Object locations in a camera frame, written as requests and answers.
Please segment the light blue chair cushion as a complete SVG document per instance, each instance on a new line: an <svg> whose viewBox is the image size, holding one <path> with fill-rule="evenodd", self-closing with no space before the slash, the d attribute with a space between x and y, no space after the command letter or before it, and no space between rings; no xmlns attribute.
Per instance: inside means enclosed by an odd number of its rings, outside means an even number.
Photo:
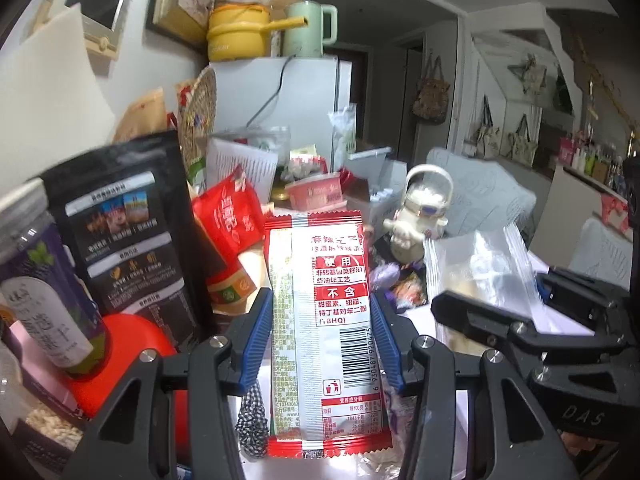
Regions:
<svg viewBox="0 0 640 480"><path fill-rule="evenodd" d="M568 268L590 278L629 289L632 243L597 218L589 218L580 231Z"/></svg>

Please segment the white mini fridge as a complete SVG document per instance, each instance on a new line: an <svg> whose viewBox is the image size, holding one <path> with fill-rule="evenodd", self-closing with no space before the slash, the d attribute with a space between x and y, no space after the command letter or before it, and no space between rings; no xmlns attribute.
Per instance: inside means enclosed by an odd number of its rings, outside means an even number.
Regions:
<svg viewBox="0 0 640 480"><path fill-rule="evenodd" d="M217 83L214 131L290 129L292 148L332 158L329 114L350 102L352 64L327 58L253 58L210 66Z"/></svg>

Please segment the white astronaut figurine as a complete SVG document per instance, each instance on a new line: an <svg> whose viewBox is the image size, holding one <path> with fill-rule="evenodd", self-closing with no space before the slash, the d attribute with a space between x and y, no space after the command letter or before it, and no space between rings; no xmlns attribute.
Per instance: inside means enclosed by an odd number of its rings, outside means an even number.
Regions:
<svg viewBox="0 0 640 480"><path fill-rule="evenodd" d="M423 259L424 243L444 236L446 214L454 195L454 181L436 165L414 166L407 174L400 207L383 221L390 251L401 264Z"/></svg>

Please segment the purple label jar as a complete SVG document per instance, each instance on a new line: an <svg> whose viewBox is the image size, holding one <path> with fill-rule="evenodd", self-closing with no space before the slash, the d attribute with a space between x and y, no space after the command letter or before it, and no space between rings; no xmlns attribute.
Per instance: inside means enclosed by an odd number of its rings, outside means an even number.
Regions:
<svg viewBox="0 0 640 480"><path fill-rule="evenodd" d="M99 367L106 330L75 273L40 179L1 199L1 293L53 365L70 375Z"/></svg>

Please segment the red snack bag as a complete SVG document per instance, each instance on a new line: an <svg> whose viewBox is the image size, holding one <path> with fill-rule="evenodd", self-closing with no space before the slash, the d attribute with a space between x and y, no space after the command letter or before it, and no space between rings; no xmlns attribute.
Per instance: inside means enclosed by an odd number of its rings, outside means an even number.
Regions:
<svg viewBox="0 0 640 480"><path fill-rule="evenodd" d="M238 165L228 177L192 200L195 218L227 264L262 240L262 205L244 169Z"/></svg>

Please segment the red cylindrical canister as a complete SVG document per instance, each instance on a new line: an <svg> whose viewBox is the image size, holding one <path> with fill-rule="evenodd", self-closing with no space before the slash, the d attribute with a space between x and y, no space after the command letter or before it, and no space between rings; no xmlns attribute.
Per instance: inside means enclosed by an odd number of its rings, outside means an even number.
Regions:
<svg viewBox="0 0 640 480"><path fill-rule="evenodd" d="M104 316L102 356L65 379L89 419L63 469L65 479L169 479L190 463L184 391L154 384L162 359L177 351L154 323L131 314Z"/></svg>

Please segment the black snack pouch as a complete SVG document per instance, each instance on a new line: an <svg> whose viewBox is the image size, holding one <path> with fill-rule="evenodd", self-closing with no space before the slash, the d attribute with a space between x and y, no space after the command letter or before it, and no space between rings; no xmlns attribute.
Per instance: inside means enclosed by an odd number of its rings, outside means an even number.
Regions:
<svg viewBox="0 0 640 480"><path fill-rule="evenodd" d="M96 148L40 177L100 312L142 316L177 351L195 348L213 321L178 134Z"/></svg>

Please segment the yellow pot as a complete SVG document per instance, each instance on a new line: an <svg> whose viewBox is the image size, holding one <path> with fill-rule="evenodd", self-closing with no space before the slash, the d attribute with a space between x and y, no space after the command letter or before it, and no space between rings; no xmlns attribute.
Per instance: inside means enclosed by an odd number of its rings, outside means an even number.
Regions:
<svg viewBox="0 0 640 480"><path fill-rule="evenodd" d="M207 56L209 62L269 58L271 33L306 27L306 18L273 20L261 4L226 3L209 14Z"/></svg>

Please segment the green electric kettle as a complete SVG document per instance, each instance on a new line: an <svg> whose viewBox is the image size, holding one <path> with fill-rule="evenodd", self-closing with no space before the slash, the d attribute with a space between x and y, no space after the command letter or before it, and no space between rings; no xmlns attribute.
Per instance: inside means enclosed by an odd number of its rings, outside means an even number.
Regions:
<svg viewBox="0 0 640 480"><path fill-rule="evenodd" d="M302 27L288 29L283 34L282 54L296 58L321 58L325 47L331 47L338 37L338 10L332 4L300 0L289 4L287 18L302 18Z"/></svg>

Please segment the red snack packet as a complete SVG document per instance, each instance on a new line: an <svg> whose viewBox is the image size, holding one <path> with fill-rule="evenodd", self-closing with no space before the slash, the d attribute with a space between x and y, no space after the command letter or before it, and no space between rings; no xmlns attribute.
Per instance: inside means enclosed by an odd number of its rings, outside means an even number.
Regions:
<svg viewBox="0 0 640 480"><path fill-rule="evenodd" d="M271 217L264 249L273 292L269 456L390 448L360 213Z"/></svg>

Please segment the framed picture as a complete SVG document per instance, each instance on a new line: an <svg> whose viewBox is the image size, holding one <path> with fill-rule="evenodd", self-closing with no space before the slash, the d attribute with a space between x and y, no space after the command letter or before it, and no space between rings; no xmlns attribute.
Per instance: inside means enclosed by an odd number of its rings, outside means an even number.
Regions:
<svg viewBox="0 0 640 480"><path fill-rule="evenodd" d="M215 0L150 0L146 28L203 52L209 13Z"/></svg>

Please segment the clear plastic bag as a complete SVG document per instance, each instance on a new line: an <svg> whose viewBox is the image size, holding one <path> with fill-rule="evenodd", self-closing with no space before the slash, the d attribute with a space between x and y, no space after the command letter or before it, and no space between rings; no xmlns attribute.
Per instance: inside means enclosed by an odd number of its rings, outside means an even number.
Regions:
<svg viewBox="0 0 640 480"><path fill-rule="evenodd" d="M515 224L426 240L423 247L428 298L450 290L531 320L541 333L562 333L542 303L535 269Z"/></svg>

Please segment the wall intercom panel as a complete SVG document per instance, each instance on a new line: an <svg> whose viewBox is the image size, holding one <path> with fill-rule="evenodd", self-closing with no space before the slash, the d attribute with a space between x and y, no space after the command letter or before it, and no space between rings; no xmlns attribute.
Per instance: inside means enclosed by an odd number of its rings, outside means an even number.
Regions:
<svg viewBox="0 0 640 480"><path fill-rule="evenodd" d="M79 6L87 50L104 58L117 60L130 1L43 0L34 18L32 32L48 24L66 9Z"/></svg>

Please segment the checkered fabric scrunchie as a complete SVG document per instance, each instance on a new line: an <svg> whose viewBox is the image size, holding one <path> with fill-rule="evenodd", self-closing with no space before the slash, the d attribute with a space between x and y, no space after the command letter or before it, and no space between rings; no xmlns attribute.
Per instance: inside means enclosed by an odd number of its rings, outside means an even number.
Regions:
<svg viewBox="0 0 640 480"><path fill-rule="evenodd" d="M245 455L254 460L267 455L269 425L259 382L255 382L242 397L235 432Z"/></svg>

